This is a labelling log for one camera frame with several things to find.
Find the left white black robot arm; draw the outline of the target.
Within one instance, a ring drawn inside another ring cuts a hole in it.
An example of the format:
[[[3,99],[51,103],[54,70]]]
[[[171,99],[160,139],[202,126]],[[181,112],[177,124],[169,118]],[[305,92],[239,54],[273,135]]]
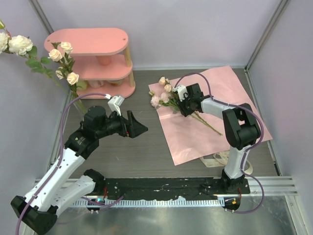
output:
[[[45,235],[73,202],[89,193],[100,195],[104,189],[104,177],[92,169],[66,189],[61,187],[99,146],[101,138],[113,134],[136,138],[148,131],[135,119],[132,111],[128,111],[127,116],[124,118],[117,111],[107,116],[104,107],[90,107],[80,127],[69,136],[57,161],[44,177],[25,196],[12,199],[11,206],[19,221],[36,234]]]

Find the cream rose flower stem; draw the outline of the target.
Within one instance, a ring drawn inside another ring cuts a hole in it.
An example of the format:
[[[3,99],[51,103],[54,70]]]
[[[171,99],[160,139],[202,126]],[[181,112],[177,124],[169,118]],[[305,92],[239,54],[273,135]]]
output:
[[[71,98],[77,98],[77,85],[79,74],[73,71],[75,60],[70,56],[73,47],[69,42],[53,42],[53,49],[48,53],[48,58],[59,64],[55,74],[59,80],[66,80],[69,85]]]

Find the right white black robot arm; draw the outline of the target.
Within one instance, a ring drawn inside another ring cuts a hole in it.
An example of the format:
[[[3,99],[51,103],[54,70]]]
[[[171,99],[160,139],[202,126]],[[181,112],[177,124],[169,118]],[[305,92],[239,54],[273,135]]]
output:
[[[179,85],[173,89],[175,100],[183,116],[200,112],[220,118],[230,145],[229,157],[221,176],[221,188],[226,193],[238,190],[245,179],[245,165],[249,151],[264,135],[264,128],[248,103],[234,105],[204,95],[199,84]]]

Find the cream printed ribbon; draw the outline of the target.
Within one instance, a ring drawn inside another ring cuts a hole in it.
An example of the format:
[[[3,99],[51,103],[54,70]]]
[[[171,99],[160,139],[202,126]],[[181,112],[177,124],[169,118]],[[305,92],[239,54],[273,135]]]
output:
[[[200,157],[201,162],[207,167],[220,167],[226,166],[228,162],[229,151],[223,151],[214,153],[211,159],[205,159],[204,157]]]

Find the pink flower bouquet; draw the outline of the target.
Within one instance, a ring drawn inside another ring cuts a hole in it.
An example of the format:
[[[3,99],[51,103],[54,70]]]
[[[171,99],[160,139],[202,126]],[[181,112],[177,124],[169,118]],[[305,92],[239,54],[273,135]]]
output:
[[[158,83],[163,86],[164,92],[158,96],[155,94],[154,91],[149,91],[149,95],[151,96],[150,104],[155,108],[158,109],[161,106],[170,107],[174,114],[180,112],[180,108],[178,107],[178,103],[175,100],[175,95],[173,92],[173,87],[170,84],[170,80],[165,78],[164,76],[161,77],[158,81]],[[216,130],[214,127],[212,127],[207,121],[205,121],[199,114],[199,112],[194,112],[191,115],[192,118],[195,120],[201,122],[202,124],[206,125],[210,129],[212,129],[214,132],[216,132],[219,136],[222,136],[223,134]]]

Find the purple pink wrapping paper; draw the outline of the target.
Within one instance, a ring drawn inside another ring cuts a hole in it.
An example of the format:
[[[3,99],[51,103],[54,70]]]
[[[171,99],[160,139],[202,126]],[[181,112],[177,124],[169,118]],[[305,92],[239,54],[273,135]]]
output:
[[[257,110],[251,100],[251,92],[243,69],[232,69],[229,66],[208,69],[200,75],[191,75],[182,79],[179,84],[198,83],[202,92],[212,94],[218,100],[229,103],[248,103],[253,111]],[[213,115],[201,114],[211,125],[207,127],[195,118],[173,114],[170,108],[159,108],[157,114],[160,127],[150,125],[147,137],[150,153],[156,158],[165,158],[171,165],[185,164],[194,159],[229,150],[223,121]]]

